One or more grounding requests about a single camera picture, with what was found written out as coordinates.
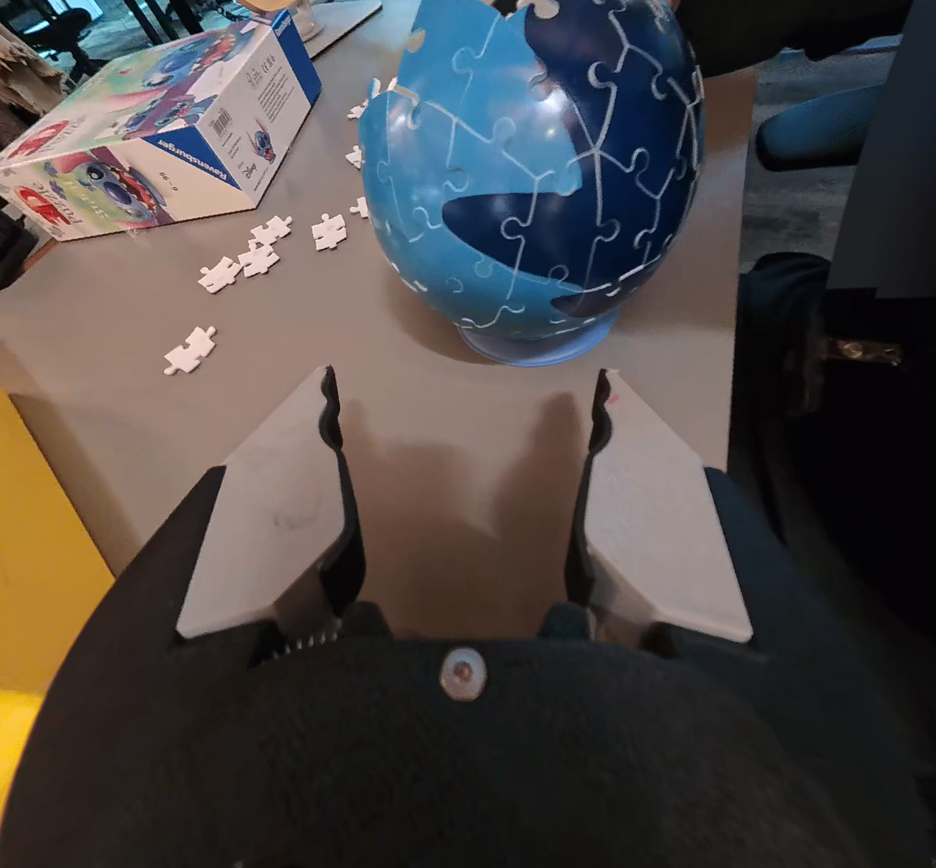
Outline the cartoon printed puzzle box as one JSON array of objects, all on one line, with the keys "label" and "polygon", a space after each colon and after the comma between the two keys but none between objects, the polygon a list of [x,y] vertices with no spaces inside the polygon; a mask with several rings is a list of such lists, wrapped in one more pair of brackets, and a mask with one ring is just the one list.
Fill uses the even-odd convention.
[{"label": "cartoon printed puzzle box", "polygon": [[288,11],[116,58],[2,151],[57,241],[254,209],[321,92]]}]

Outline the white puzzle pieces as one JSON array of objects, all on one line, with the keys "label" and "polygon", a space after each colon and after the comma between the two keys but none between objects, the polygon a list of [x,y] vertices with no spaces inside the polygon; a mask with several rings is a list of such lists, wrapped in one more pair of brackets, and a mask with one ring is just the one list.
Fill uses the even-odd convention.
[{"label": "white puzzle pieces", "polygon": [[371,226],[362,154],[344,115],[316,108],[258,209],[237,224],[210,219],[185,238],[184,274],[163,309],[185,338],[163,355],[165,376],[201,371],[218,350],[243,372],[281,368],[355,316],[357,288],[339,279],[337,259]]}]

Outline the black badge reel clip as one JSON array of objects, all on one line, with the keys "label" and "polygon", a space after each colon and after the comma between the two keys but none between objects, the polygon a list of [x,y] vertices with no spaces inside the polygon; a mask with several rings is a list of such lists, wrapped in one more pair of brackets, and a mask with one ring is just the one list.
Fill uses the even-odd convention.
[{"label": "black badge reel clip", "polygon": [[871,339],[824,336],[822,357],[825,361],[901,367],[903,348],[896,343]]}]

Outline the beige cloth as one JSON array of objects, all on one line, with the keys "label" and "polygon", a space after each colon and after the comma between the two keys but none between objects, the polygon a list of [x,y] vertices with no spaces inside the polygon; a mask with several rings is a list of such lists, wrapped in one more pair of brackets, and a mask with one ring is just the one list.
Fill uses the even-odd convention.
[{"label": "beige cloth", "polygon": [[1,26],[1,147],[64,100],[65,74]]}]

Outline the yellow plastic bin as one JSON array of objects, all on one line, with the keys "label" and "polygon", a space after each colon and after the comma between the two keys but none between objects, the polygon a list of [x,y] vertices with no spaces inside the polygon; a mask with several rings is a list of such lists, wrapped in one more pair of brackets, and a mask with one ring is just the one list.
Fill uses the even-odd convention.
[{"label": "yellow plastic bin", "polygon": [[1,806],[55,675],[113,575],[1,394]]}]

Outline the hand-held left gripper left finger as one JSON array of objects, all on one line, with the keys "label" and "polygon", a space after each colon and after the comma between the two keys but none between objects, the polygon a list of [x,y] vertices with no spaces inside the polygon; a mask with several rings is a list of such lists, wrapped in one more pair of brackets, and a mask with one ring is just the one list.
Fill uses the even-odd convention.
[{"label": "hand-held left gripper left finger", "polygon": [[335,640],[366,557],[331,366],[320,366],[240,443],[224,476],[177,632],[193,640],[272,624]]}]

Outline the blue puzzle ball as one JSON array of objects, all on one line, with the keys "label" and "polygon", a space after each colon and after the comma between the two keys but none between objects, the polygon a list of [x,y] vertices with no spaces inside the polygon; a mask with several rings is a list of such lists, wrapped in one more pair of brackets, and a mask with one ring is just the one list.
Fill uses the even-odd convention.
[{"label": "blue puzzle ball", "polygon": [[696,197],[703,78],[667,1],[559,6],[422,0],[358,122],[377,240],[466,339],[600,327]]}]

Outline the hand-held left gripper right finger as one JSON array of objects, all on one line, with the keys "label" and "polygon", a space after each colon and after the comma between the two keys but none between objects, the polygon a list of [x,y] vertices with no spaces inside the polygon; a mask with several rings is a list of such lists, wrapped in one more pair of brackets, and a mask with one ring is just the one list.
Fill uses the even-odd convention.
[{"label": "hand-held left gripper right finger", "polygon": [[566,558],[568,598],[627,646],[662,627],[746,644],[754,629],[702,459],[624,381],[599,372]]}]

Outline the black charging dock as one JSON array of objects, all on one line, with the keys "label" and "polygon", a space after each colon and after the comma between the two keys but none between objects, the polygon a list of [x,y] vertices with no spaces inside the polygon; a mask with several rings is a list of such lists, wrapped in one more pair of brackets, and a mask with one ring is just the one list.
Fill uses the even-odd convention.
[{"label": "black charging dock", "polygon": [[37,236],[25,227],[24,219],[14,219],[1,212],[1,290],[22,275],[25,262],[37,243]]}]

